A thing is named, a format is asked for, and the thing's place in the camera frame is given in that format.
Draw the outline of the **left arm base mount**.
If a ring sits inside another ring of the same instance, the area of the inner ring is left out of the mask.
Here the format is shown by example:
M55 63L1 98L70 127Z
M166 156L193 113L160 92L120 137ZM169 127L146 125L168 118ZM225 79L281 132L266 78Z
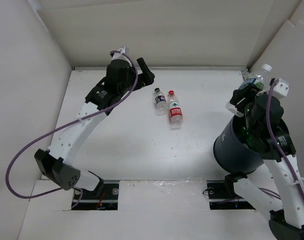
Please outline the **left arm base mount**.
M119 180L106 180L99 196L88 190L83 195L74 191L71 210L74 211L116 211L118 209Z

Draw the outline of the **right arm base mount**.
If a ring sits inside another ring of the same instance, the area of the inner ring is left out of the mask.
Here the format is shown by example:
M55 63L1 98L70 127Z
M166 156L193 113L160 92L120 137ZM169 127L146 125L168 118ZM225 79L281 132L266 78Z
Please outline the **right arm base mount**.
M207 180L203 194L208 196L210 210L255 210L240 196L229 193L223 180Z

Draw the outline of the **clear bottle blue white label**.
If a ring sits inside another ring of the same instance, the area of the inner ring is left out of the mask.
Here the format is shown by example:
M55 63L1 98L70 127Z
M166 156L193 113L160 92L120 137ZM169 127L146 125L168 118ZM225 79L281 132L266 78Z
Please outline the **clear bottle blue white label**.
M269 75L272 71L272 66L269 65L269 64L263 64L261 66L261 68L257 69L257 70L254 70L252 72L250 72L245 81L237 88L237 89L242 89L244 87L246 87L246 85L248 84L255 84L257 85L258 87L262 88L262 90L264 89L264 86L265 86L265 82L267 81L267 79L269 78ZM250 99L252 98L253 96L249 96L247 99L246 99L246 103L245 103L245 106L248 104L248 102L250 101ZM229 101L227 102L226 104L226 108L231 112L233 113L235 116L241 118L244 116L243 113L240 113L236 110L236 108L234 106L232 106Z

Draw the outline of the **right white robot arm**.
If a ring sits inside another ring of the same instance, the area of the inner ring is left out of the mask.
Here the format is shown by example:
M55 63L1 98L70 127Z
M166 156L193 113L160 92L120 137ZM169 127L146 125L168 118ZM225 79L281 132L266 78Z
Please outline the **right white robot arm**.
M278 80L268 90L253 83L235 90L230 100L234 117L216 139L213 153L227 171L223 184L227 196L238 195L251 204L267 220L276 239L304 240L303 178L280 105L288 90ZM249 179L260 166L268 168L278 200Z

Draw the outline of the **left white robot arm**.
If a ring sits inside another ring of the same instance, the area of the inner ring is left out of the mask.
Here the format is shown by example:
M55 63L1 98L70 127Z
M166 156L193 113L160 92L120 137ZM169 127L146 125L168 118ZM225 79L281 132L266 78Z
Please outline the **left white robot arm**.
M73 161L91 132L111 113L125 93L153 84L155 75L144 59L138 58L137 63L141 74L136 74L127 60L113 58L107 66L106 76L85 97L77 115L78 122L67 127L46 150L36 151L35 160L42 174L62 189L84 189L92 198L102 195L103 179L91 171L73 167Z

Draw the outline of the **green plastic bottle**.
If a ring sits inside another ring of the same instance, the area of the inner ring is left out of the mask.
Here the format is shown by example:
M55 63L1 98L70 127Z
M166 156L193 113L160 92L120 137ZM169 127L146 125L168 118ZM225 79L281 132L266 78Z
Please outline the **green plastic bottle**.
M248 148L251 150L256 150L259 138L257 136L257 134L255 132L248 132L246 129L246 125L245 125L245 130L244 130L244 134L245 134L245 141L248 145Z

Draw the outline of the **clear bottle black cap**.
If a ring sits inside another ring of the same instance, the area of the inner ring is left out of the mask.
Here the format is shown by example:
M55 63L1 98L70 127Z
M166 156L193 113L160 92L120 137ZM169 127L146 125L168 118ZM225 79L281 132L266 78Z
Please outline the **clear bottle black cap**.
M167 102L165 94L160 90L160 88L156 88L154 90L154 95L157 114L165 114L167 112Z

